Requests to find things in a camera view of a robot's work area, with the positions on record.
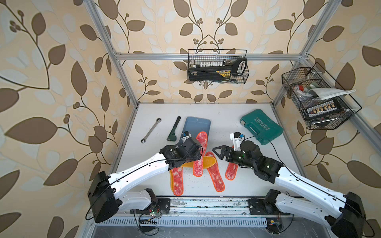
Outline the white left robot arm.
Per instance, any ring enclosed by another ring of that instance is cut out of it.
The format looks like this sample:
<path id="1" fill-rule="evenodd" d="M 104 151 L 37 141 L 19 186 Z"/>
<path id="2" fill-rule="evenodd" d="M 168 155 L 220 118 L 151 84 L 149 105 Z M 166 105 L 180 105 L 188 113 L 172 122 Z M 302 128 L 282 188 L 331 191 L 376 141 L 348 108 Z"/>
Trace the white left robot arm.
<path id="1" fill-rule="evenodd" d="M 87 196 L 95 223 L 113 217 L 120 209 L 145 210 L 157 203 L 151 189 L 129 191 L 140 183 L 161 173 L 180 168 L 183 164 L 201 159 L 203 148 L 191 137 L 175 145 L 166 145 L 146 161 L 122 172 L 107 175 L 99 172 L 93 179 Z"/>

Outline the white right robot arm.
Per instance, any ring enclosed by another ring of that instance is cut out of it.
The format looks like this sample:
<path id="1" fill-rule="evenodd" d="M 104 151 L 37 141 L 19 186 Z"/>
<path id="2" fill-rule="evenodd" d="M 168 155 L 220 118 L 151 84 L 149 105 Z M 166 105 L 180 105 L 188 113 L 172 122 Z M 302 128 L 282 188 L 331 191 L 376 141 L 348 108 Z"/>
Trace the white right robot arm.
<path id="1" fill-rule="evenodd" d="M 364 237 L 367 219 L 359 195 L 353 192 L 343 194 L 319 185 L 292 171 L 280 159 L 264 156 L 259 146 L 249 140 L 244 140 L 238 150 L 222 145 L 212 151 L 219 159 L 252 169 L 260 179 L 302 196 L 298 199 L 270 191 L 268 195 L 280 212 L 319 223 L 338 238 Z"/>

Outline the yellow insole vertical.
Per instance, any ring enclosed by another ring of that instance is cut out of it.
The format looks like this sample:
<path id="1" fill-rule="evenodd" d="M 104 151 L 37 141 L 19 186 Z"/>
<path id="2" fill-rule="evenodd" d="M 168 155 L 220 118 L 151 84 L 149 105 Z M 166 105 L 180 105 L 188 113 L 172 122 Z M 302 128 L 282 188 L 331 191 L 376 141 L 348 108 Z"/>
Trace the yellow insole vertical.
<path id="1" fill-rule="evenodd" d="M 175 190 L 175 176 L 172 170 L 169 171 L 170 173 L 170 188 L 172 193 L 174 193 Z"/>

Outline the yellow insole horizontal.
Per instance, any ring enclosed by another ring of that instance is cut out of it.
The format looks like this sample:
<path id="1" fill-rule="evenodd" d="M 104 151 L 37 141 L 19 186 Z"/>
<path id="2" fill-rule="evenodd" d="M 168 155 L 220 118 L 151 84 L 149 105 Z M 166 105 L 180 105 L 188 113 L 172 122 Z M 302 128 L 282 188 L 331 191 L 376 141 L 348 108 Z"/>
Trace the yellow insole horizontal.
<path id="1" fill-rule="evenodd" d="M 212 167 L 216 163 L 216 159 L 211 156 L 204 156 L 203 158 L 203 168 L 208 169 Z M 182 168 L 192 168 L 194 165 L 194 162 L 185 163 L 182 165 Z"/>

